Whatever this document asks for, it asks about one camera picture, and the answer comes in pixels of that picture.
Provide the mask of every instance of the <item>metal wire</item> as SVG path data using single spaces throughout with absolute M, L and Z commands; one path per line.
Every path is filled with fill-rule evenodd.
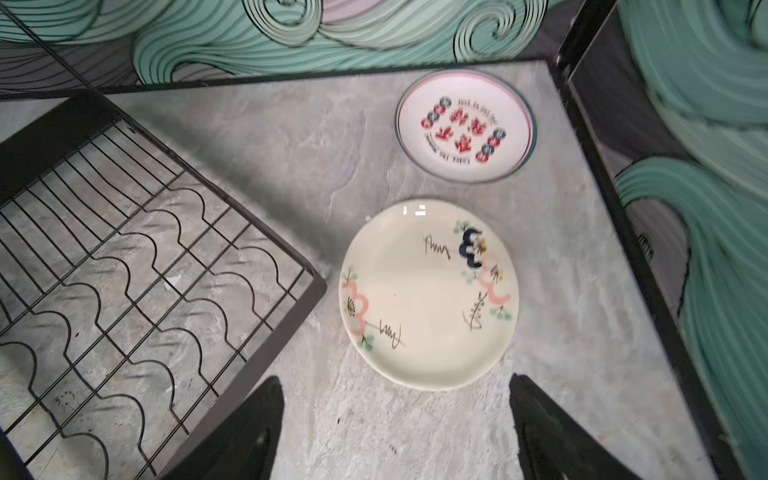
M 190 430 L 186 422 L 192 415 L 196 415 L 200 408 L 203 408 L 204 398 L 209 392 L 218 398 L 220 390 L 217 389 L 217 382 L 222 379 L 236 359 L 239 358 L 243 362 L 247 361 L 248 355 L 245 347 L 251 339 L 259 331 L 272 332 L 273 325 L 270 325 L 270 321 L 278 306 L 285 299 L 297 300 L 297 294 L 294 294 L 292 290 L 306 272 L 303 266 L 296 263 L 295 272 L 291 272 L 288 284 L 284 285 L 280 279 L 280 263 L 270 252 L 270 249 L 265 248 L 266 245 L 274 245 L 273 243 L 264 235 L 256 238 L 256 244 L 243 242 L 243 235 L 247 231 L 254 231 L 251 230 L 254 229 L 254 225 L 237 215 L 235 217 L 244 223 L 244 226 L 239 227 L 234 235 L 229 235 L 231 239 L 228 240 L 228 236 L 222 231 L 221 225 L 224 224 L 225 217 L 233 214 L 232 207 L 192 176 L 185 175 L 185 169 L 174 165 L 170 159 L 161 156 L 161 160 L 156 155 L 151 154 L 142 144 L 143 141 L 140 141 L 140 135 L 128 134 L 124 128 L 123 125 L 117 124 L 113 128 L 101 132 L 85 147 L 62 159 L 56 167 L 38 177 L 33 184 L 27 186 L 0 207 L 0 217 L 2 218 L 2 222 L 0 222 L 0 255 L 6 255 L 7 259 L 12 260 L 12 264 L 3 263 L 3 267 L 0 268 L 0 284 L 8 292 L 4 296 L 0 292 L 0 310 L 7 320 L 7 325 L 0 328 L 0 347 L 21 347 L 29 354 L 32 363 L 29 383 L 26 386 L 26 390 L 31 396 L 30 403 L 20 415 L 17 415 L 7 425 L 0 426 L 4 428 L 6 435 L 13 435 L 16 429 L 24 428 L 25 420 L 37 406 L 48 414 L 54 425 L 53 432 L 39 443 L 33 453 L 24 455 L 25 465 L 30 465 L 58 436 L 63 439 L 84 436 L 95 441 L 103 453 L 103 478 L 116 475 L 110 470 L 111 462 L 108 447 L 110 442 L 106 442 L 100 436 L 88 431 L 69 432 L 67 427 L 74 425 L 73 422 L 76 419 L 85 418 L 83 416 L 84 409 L 94 401 L 105 402 L 111 399 L 124 399 L 135 405 L 141 418 L 140 425 L 137 425 L 138 441 L 135 450 L 141 457 L 143 464 L 136 465 L 134 468 L 134 478 L 142 477 L 147 470 L 152 475 L 156 475 L 159 465 L 154 463 L 163 454 L 166 447 L 169 447 L 170 441 L 177 431 L 180 429 L 185 435 L 189 435 Z M 37 207 L 38 213 L 33 211 L 32 206 Z M 191 220 L 187 219 L 188 216 L 177 214 L 172 209 L 186 209 L 187 212 L 199 211 L 199 217 L 195 218 L 202 227 L 195 230 L 194 225 L 190 225 Z M 150 224 L 151 229 L 147 225 L 141 227 L 139 220 L 155 217 L 171 221 L 156 220 L 155 223 Z M 169 243 L 160 238 L 172 230 L 176 230 L 174 242 Z M 194 238 L 191 241 L 182 241 L 182 234 L 189 231 L 195 232 Z M 200 258 L 199 252 L 196 254 L 193 250 L 201 239 L 209 234 L 217 235 L 224 239 L 224 242 L 212 260 L 204 261 Z M 56 237 L 65 237 L 66 241 L 57 240 Z M 135 240 L 134 244 L 131 245 L 129 240 Z M 149 269 L 154 278 L 151 281 L 145 281 L 147 285 L 139 293 L 131 294 L 129 293 L 131 287 L 140 285 L 142 280 L 146 280 L 146 278 L 137 280 L 134 273 L 136 266 L 131 265 L 131 254 L 135 253 L 137 249 L 144 248 L 136 247 L 136 242 L 140 245 L 151 245 L 152 258 L 149 262 Z M 76 252 L 73 252 L 75 245 L 77 246 Z M 159 268 L 161 251 L 166 252 L 169 247 L 174 249 L 173 256 L 170 259 L 163 258 L 167 265 L 164 268 Z M 272 299 L 273 302 L 270 305 L 258 305 L 258 311 L 266 310 L 263 315 L 257 311 L 257 290 L 260 286 L 254 286 L 246 275 L 235 271 L 231 266 L 228 266 L 227 261 L 222 260 L 229 252 L 237 255 L 237 258 L 240 259 L 235 266 L 238 263 L 248 264 L 250 261 L 248 259 L 242 260 L 241 257 L 247 257 L 248 252 L 254 250 L 259 255 L 266 255 L 266 258 L 269 259 L 267 263 L 274 268 L 274 285 L 282 292 L 277 298 Z M 179 289 L 174 285 L 173 277 L 170 274 L 174 272 L 175 267 L 181 265 L 182 259 L 185 258 L 194 259 L 202 268 L 200 272 L 192 276 L 185 288 Z M 89 273 L 89 268 L 105 261 L 110 262 L 113 268 Z M 109 274 L 115 279 L 122 278 L 122 274 L 127 277 L 122 291 L 123 299 L 120 301 L 122 311 L 116 314 L 114 320 L 106 327 L 103 327 L 99 320 L 102 313 L 109 307 L 107 303 L 113 299 L 104 298 L 102 283 L 78 280 L 80 276 L 89 274 Z M 207 298 L 207 295 L 194 293 L 194 290 L 206 290 L 206 288 L 209 291 L 221 290 L 220 284 L 214 285 L 213 288 L 205 287 L 202 281 L 204 278 L 227 279 L 230 282 L 223 285 L 225 289 L 227 286 L 239 283 L 244 284 L 250 291 L 250 311 L 248 313 L 252 314 L 255 320 L 250 325 L 248 334 L 244 338 L 236 340 L 236 342 L 240 342 L 239 345 L 234 344 L 229 338 L 230 319 L 226 309 L 216 300 Z M 144 311 L 147 307 L 142 300 L 150 299 L 150 293 L 156 290 L 158 286 L 172 292 L 176 299 L 170 306 L 164 308 L 159 318 L 152 319 L 152 315 Z M 55 302 L 58 300 L 56 295 L 59 291 L 69 291 L 75 287 L 85 288 L 90 293 L 88 295 L 71 294 L 66 301 L 80 302 L 83 305 L 81 308 L 86 310 L 85 305 L 90 305 L 95 300 L 96 308 L 91 325 L 98 331 L 98 336 L 73 358 L 70 357 L 69 353 L 73 336 L 79 335 L 83 329 L 73 324 L 63 312 L 58 311 L 60 309 L 44 308 L 43 302 L 46 299 L 53 299 L 54 304 L 56 304 Z M 214 361 L 214 359 L 209 358 L 210 356 L 204 348 L 204 342 L 200 341 L 195 332 L 181 326 L 161 326 L 166 318 L 175 313 L 182 301 L 184 304 L 205 303 L 214 307 L 223 322 L 223 334 L 220 341 L 227 346 L 230 354 L 220 359 L 223 365 L 212 376 L 204 374 L 204 360 L 210 360 L 213 364 L 219 359 Z M 129 314 L 139 315 L 145 321 L 148 329 L 132 348 L 123 349 L 120 347 L 120 339 L 115 336 L 115 329 Z M 40 315 L 52 315 L 60 319 L 67 329 L 65 347 L 61 354 L 65 367 L 62 372 L 55 376 L 55 379 L 44 386 L 35 385 L 35 379 L 39 378 L 38 374 L 41 368 L 41 364 L 38 362 L 41 352 L 35 350 L 31 344 L 33 342 L 16 338 L 18 335 L 15 335 L 16 326 L 24 324 L 26 319 Z M 193 342 L 197 352 L 195 374 L 204 385 L 202 391 L 194 396 L 191 406 L 181 412 L 177 411 L 177 384 L 179 380 L 178 374 L 174 375 L 175 367 L 172 368 L 172 365 L 159 359 L 133 358 L 134 354 L 143 347 L 147 348 L 147 341 L 153 335 L 163 336 L 168 333 L 181 334 Z M 94 382 L 87 378 L 83 365 L 84 360 L 91 358 L 96 347 L 101 345 L 102 341 L 108 343 L 117 353 L 120 361 L 109 369 L 101 381 Z M 158 408 L 157 405 L 154 403 L 153 405 L 145 405 L 139 400 L 140 395 L 131 392 L 104 393 L 105 386 L 126 364 L 131 367 L 159 367 L 167 376 L 167 381 L 170 382 L 170 401 L 166 408 L 174 420 L 174 424 L 170 430 L 161 432 L 160 444 L 150 452 L 144 450 L 144 440 L 147 437 L 148 429 L 147 409 L 156 409 Z M 53 401 L 51 393 L 57 387 L 64 385 L 65 379 L 71 378 L 70 374 L 77 377 L 80 384 L 88 391 L 88 395 L 77 402 L 68 415 L 57 415 L 51 409 L 51 402 Z M 119 462 L 125 462 L 125 459 L 120 458 Z

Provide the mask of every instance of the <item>floral plate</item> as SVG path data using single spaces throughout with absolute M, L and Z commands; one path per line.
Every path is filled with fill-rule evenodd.
M 339 307 L 362 357 L 393 382 L 451 389 L 504 354 L 518 319 L 518 280 L 501 239 L 467 210 L 410 200 L 355 236 Z
M 536 143 L 533 114 L 523 97 L 503 81 L 468 69 L 417 81 L 402 96 L 395 129 L 419 166 L 466 183 L 509 175 Z

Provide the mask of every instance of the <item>marble surface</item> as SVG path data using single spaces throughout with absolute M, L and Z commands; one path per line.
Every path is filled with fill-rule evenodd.
M 429 176 L 396 142 L 399 97 L 427 71 L 113 97 L 328 279 L 267 373 L 286 397 L 273 478 L 521 478 L 508 404 L 515 372 L 641 478 L 714 478 L 546 65 L 478 69 L 513 84 L 539 130 L 519 172 L 475 186 Z M 506 354 L 449 392 L 381 377 L 339 318 L 349 242 L 367 218 L 416 197 L 491 224 L 520 281 Z

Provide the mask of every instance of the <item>plate rim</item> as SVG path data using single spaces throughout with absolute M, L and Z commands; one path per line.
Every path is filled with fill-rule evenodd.
M 517 295 L 518 295 L 518 312 L 516 314 L 517 318 L 515 318 L 515 326 L 512 329 L 512 336 L 510 337 L 509 342 L 507 343 L 507 345 L 505 346 L 504 350 L 501 352 L 499 357 L 494 362 L 491 362 L 488 365 L 487 368 L 481 369 L 476 375 L 469 376 L 464 381 L 456 383 L 455 385 L 451 385 L 451 386 L 434 386 L 434 385 L 418 383 L 418 382 L 407 382 L 405 380 L 402 380 L 402 379 L 399 379 L 399 378 L 397 378 L 395 376 L 392 376 L 387 371 L 385 371 L 384 369 L 379 368 L 378 365 L 376 365 L 374 362 L 371 362 L 355 346 L 356 339 L 353 337 L 352 332 L 349 330 L 349 327 L 347 326 L 346 322 L 344 321 L 345 317 L 344 317 L 344 312 L 343 312 L 343 308 L 342 308 L 342 305 L 341 305 L 341 297 L 340 297 L 340 292 L 341 292 L 340 286 L 341 286 L 341 282 L 342 282 L 342 279 L 343 279 L 344 266 L 347 264 L 347 260 L 348 260 L 348 256 L 349 256 L 349 248 L 352 246 L 352 244 L 355 242 L 355 240 L 357 240 L 358 236 L 362 233 L 362 231 L 367 226 L 369 226 L 371 224 L 371 222 L 373 222 L 379 215 L 384 214 L 386 211 L 393 210 L 396 207 L 400 208 L 403 204 L 408 204 L 408 203 L 413 203 L 413 202 L 416 202 L 416 203 L 421 203 L 421 202 L 438 202 L 438 203 L 441 203 L 441 204 L 448 205 L 450 207 L 456 207 L 456 208 L 458 208 L 460 210 L 464 210 L 464 211 L 470 213 L 473 217 L 478 218 L 480 221 L 485 223 L 490 228 L 490 225 L 488 224 L 488 222 L 483 220 L 483 218 L 480 217 L 478 214 L 475 214 L 474 212 L 472 212 L 470 210 L 467 210 L 466 208 L 462 207 L 461 205 L 454 204 L 453 202 L 450 202 L 450 201 L 447 201 L 447 200 L 443 200 L 443 199 L 440 199 L 440 198 L 435 198 L 435 197 L 414 197 L 414 198 L 408 198 L 408 199 L 405 199 L 405 200 L 399 200 L 399 201 L 396 201 L 394 204 L 389 205 L 388 207 L 384 208 L 383 210 L 378 212 L 376 215 L 374 215 L 373 218 L 371 218 L 371 220 L 367 221 L 362 227 L 360 227 L 360 229 L 357 230 L 357 233 L 355 233 L 355 236 L 352 238 L 352 241 L 349 242 L 349 246 L 346 248 L 346 252 L 344 253 L 344 258 L 342 259 L 341 266 L 339 267 L 339 278 L 337 280 L 338 285 L 336 287 L 336 297 L 337 297 L 336 301 L 339 302 L 339 318 L 341 319 L 341 324 L 342 324 L 342 327 L 344 328 L 344 331 L 346 332 L 347 337 L 349 337 L 349 342 L 351 343 L 352 347 L 355 349 L 357 355 L 361 356 L 362 359 L 366 362 L 366 364 L 368 364 L 371 368 L 373 368 L 378 374 L 380 374 L 381 376 L 385 377 L 390 382 L 393 382 L 393 383 L 395 383 L 397 385 L 404 386 L 404 387 L 407 387 L 407 388 L 410 388 L 410 389 L 419 390 L 419 391 L 423 391 L 423 392 L 447 392 L 447 391 L 450 391 L 450 390 L 460 389 L 462 387 L 465 387 L 467 385 L 470 385 L 470 384 L 476 382 L 481 377 L 483 377 L 485 374 L 490 372 L 491 369 L 493 369 L 493 366 L 496 363 L 498 363 L 501 358 L 504 357 L 504 354 L 509 349 L 509 346 L 511 345 L 511 341 L 512 341 L 512 339 L 515 336 L 515 331 L 517 330 L 517 324 L 518 324 L 518 321 L 520 320 L 520 279 L 519 279 L 518 274 L 517 274 L 517 269 L 515 269 L 515 262 L 512 261 L 512 257 L 509 254 L 509 250 L 507 249 L 507 246 L 506 246 L 504 240 L 501 237 L 498 237 L 498 234 L 495 232 L 495 230 L 493 230 L 491 228 L 491 231 L 494 233 L 494 235 L 496 235 L 499 238 L 499 240 L 502 242 L 502 246 L 504 247 L 505 252 L 509 256 L 509 262 L 510 262 L 510 265 L 512 267 L 512 272 L 515 275 L 515 283 L 517 285 Z
M 503 88 L 507 88 L 509 91 L 512 92 L 515 96 L 517 96 L 520 101 L 522 101 L 523 105 L 528 111 L 528 118 L 531 120 L 531 146 L 528 147 L 528 151 L 526 152 L 525 156 L 522 158 L 521 161 L 519 161 L 517 164 L 515 164 L 509 171 L 504 172 L 503 174 L 490 178 L 488 180 L 455 180 L 452 178 L 446 178 L 443 177 L 440 174 L 437 174 L 435 172 L 432 172 L 430 170 L 427 170 L 427 167 L 424 165 L 421 165 L 418 160 L 416 160 L 413 155 L 411 155 L 411 152 L 406 148 L 405 144 L 402 142 L 402 137 L 400 136 L 400 126 L 398 122 L 398 118 L 400 116 L 400 110 L 402 109 L 402 104 L 406 100 L 406 98 L 411 94 L 416 87 L 419 86 L 420 83 L 422 83 L 424 80 L 430 77 L 436 77 L 438 75 L 446 74 L 446 73 L 452 73 L 452 72 L 461 72 L 461 71 L 468 71 L 473 74 L 481 75 L 482 77 L 486 77 L 489 80 L 493 80 L 501 84 Z M 533 150 L 536 147 L 536 140 L 538 139 L 538 126 L 536 124 L 536 118 L 533 115 L 533 110 L 531 109 L 531 105 L 528 103 L 528 101 L 525 99 L 525 97 L 518 91 L 517 88 L 513 87 L 511 84 L 509 84 L 507 81 L 497 77 L 496 75 L 486 73 L 484 71 L 475 70 L 474 68 L 462 68 L 462 67 L 456 67 L 456 68 L 442 68 L 437 71 L 430 72 L 422 77 L 419 77 L 414 81 L 407 89 L 403 92 L 402 96 L 400 97 L 400 101 L 397 103 L 397 108 L 395 109 L 395 136 L 397 137 L 397 143 L 400 145 L 400 148 L 402 148 L 402 151 L 406 153 L 406 156 L 408 159 L 410 159 L 411 162 L 416 164 L 419 168 L 421 168 L 423 171 L 425 171 L 427 174 L 430 174 L 434 177 L 437 177 L 441 180 L 445 180 L 447 182 L 451 182 L 453 184 L 471 184 L 471 185 L 480 185 L 480 184 L 490 184 L 492 182 L 500 181 L 505 179 L 506 177 L 509 177 L 514 172 L 520 170 L 523 168 L 523 166 L 528 163 L 528 159 L 531 158 L 531 155 L 533 154 Z

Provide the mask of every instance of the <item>spiral swirl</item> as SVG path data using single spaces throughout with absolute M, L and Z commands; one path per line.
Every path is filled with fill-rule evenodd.
M 285 6 L 293 5 L 294 0 L 281 0 Z M 306 0 L 304 15 L 301 22 L 286 25 L 277 21 L 266 9 L 266 0 L 243 0 L 248 18 L 267 37 L 286 45 L 296 47 L 308 41 L 320 27 L 323 17 L 323 0 Z
M 531 42 L 544 13 L 547 0 L 511 0 L 485 5 L 467 15 L 458 26 L 453 38 L 453 51 L 457 61 L 487 60 L 490 58 L 512 58 L 519 54 Z M 501 49 L 484 51 L 473 48 L 472 36 L 478 26 L 488 20 L 496 20 L 491 44 L 504 38 L 510 42 Z

